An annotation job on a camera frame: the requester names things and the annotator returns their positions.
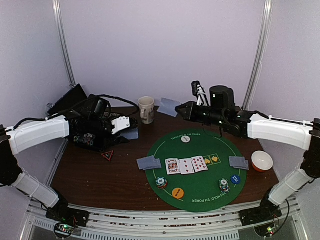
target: wooden table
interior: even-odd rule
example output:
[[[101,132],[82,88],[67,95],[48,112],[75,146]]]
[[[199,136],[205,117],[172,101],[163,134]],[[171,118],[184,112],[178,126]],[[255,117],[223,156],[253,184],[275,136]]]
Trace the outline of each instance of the wooden table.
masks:
[[[112,110],[129,113],[132,108],[120,107]],[[186,128],[205,128],[219,132],[217,127],[202,126],[200,123],[184,121],[180,116],[174,118],[156,112],[154,123],[144,125],[139,122],[139,139],[108,149],[114,150],[111,162],[98,152],[78,148],[69,143],[51,186],[69,203],[75,205],[135,211],[176,210],[154,193],[148,184],[145,172],[138,169],[136,160],[146,157],[159,138]],[[227,133],[223,136],[233,142],[242,155],[250,161],[245,187],[231,204],[262,199],[265,192],[278,183],[278,179],[273,169],[263,173],[253,169],[252,153],[263,150],[259,141],[241,139]]]

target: bowl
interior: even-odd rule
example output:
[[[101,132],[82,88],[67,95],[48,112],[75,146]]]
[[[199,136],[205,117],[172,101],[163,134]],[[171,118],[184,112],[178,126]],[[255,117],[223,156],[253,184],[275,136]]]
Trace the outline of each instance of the bowl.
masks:
[[[255,151],[251,159],[253,168],[260,173],[268,171],[274,166],[272,157],[265,151]]]

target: green poker mat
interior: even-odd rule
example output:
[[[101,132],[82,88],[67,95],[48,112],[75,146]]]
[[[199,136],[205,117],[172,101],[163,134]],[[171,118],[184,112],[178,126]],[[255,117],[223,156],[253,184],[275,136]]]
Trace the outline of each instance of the green poker mat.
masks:
[[[183,136],[188,136],[190,141],[183,142]],[[167,134],[152,146],[148,156],[152,155],[160,159],[162,168],[146,170],[148,182],[163,201],[178,209],[195,213],[219,209],[236,199],[245,186],[247,171],[230,167],[229,164],[229,156],[242,157],[240,151],[226,138],[220,138],[215,132],[204,128],[189,128]],[[167,175],[166,159],[195,156],[207,159],[207,171]],[[233,175],[240,176],[239,184],[231,182]],[[167,179],[168,185],[165,189],[157,188],[157,177]],[[220,179],[228,180],[228,193],[220,191]],[[183,189],[184,196],[181,199],[172,196],[175,188]]]

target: yellow spade symbol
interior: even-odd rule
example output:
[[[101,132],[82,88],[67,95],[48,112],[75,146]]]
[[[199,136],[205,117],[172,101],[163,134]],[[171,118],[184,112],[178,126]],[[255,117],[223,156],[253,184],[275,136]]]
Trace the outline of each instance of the yellow spade symbol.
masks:
[[[218,158],[216,157],[216,156],[214,156],[213,158],[211,158],[212,159],[212,161],[214,161],[214,162],[218,162]]]

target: red triangular object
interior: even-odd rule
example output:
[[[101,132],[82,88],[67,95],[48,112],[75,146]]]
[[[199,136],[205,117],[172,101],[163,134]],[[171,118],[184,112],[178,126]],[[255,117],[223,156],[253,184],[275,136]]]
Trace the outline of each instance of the red triangular object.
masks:
[[[104,157],[105,159],[107,159],[109,162],[111,162],[111,158],[114,154],[114,151],[108,151],[106,153],[102,153],[102,157]]]

